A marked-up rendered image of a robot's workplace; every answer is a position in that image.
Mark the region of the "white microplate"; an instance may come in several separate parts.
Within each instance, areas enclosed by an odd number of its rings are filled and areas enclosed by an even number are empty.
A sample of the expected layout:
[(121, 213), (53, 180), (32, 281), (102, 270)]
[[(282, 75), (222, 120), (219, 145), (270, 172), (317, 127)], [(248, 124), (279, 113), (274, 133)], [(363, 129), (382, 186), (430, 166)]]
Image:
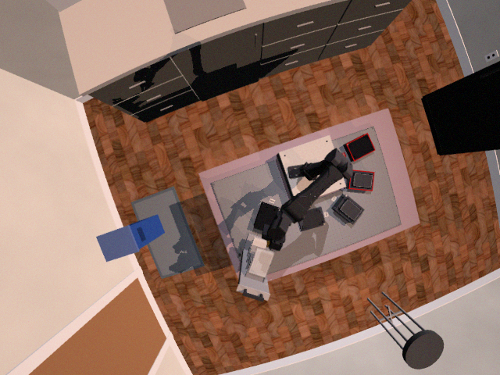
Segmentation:
[(248, 272), (261, 277), (266, 277), (273, 255), (274, 252), (269, 252), (261, 248), (256, 248)]

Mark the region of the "grey rack with shelves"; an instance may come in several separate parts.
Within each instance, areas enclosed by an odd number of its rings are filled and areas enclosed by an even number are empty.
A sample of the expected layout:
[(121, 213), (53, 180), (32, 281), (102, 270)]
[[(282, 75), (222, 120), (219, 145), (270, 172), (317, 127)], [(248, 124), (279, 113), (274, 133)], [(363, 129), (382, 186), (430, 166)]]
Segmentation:
[[(238, 281), (238, 283), (241, 285), (244, 285), (246, 287), (249, 287), (249, 288), (253, 288), (253, 289), (256, 289), (259, 291), (270, 293), (269, 286), (268, 286), (268, 280), (267, 280), (267, 274), (266, 274), (266, 277), (261, 277), (261, 276), (257, 276), (255, 274), (248, 272), (249, 267), (252, 263), (252, 259), (253, 259), (253, 256), (255, 254), (256, 248), (261, 248), (261, 247), (256, 246), (256, 245), (252, 245), (252, 241), (253, 241), (254, 237), (262, 239), (261, 237), (255, 236), (253, 234), (248, 234), (248, 238), (247, 238), (247, 241), (245, 243), (245, 246), (244, 246), (244, 249), (242, 252), (243, 257), (241, 260), (241, 272), (239, 274), (240, 281)], [(252, 247), (251, 247), (251, 245), (252, 245)], [(250, 248), (251, 248), (251, 250), (250, 250)], [(266, 249), (266, 248), (261, 248), (261, 249), (268, 251), (268, 249)], [(250, 250), (250, 252), (249, 252), (249, 250)], [(249, 255), (248, 255), (248, 252), (249, 252)]]

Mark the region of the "grey microplate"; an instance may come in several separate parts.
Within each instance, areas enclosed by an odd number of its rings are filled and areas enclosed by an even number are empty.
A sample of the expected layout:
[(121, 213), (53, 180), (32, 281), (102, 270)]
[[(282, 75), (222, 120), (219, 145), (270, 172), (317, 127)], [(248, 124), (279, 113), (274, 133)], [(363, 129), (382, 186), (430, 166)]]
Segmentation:
[(362, 212), (361, 209), (359, 209), (356, 205), (354, 205), (347, 198), (343, 202), (343, 204), (341, 205), (341, 208), (339, 208), (339, 210), (342, 211), (352, 221), (355, 221), (355, 219), (358, 217), (358, 215)]
[(371, 188), (372, 174), (353, 173), (352, 187)]

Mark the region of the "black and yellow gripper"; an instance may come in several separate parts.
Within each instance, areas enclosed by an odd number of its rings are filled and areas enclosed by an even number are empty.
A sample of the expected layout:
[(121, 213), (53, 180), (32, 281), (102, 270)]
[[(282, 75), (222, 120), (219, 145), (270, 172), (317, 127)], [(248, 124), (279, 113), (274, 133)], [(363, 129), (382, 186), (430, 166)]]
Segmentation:
[[(262, 231), (262, 239), (266, 240), (266, 247), (268, 248), (270, 245), (270, 237), (267, 237), (267, 231), (269, 229), (270, 225), (264, 224), (263, 226), (263, 231)], [(285, 242), (286, 235), (284, 235), (283, 243)]]

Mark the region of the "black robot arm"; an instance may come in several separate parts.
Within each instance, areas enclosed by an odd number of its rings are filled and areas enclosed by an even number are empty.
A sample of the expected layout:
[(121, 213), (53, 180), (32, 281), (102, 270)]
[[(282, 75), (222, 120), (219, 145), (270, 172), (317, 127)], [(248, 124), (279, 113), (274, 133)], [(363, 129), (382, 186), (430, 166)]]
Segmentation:
[[(349, 180), (353, 175), (353, 165), (337, 148), (329, 152), (324, 160), (320, 162), (309, 164), (306, 162), (302, 165), (289, 166), (287, 169), (289, 178), (306, 177), (309, 181), (314, 181), (306, 189), (285, 202), (270, 224), (267, 231), (267, 237), (271, 239), (268, 248), (275, 252), (280, 251), (283, 247), (284, 235), (287, 233), (291, 223), (299, 223), (305, 219), (311, 205), (332, 184), (342, 178)], [(296, 174), (298, 175), (295, 176)]]

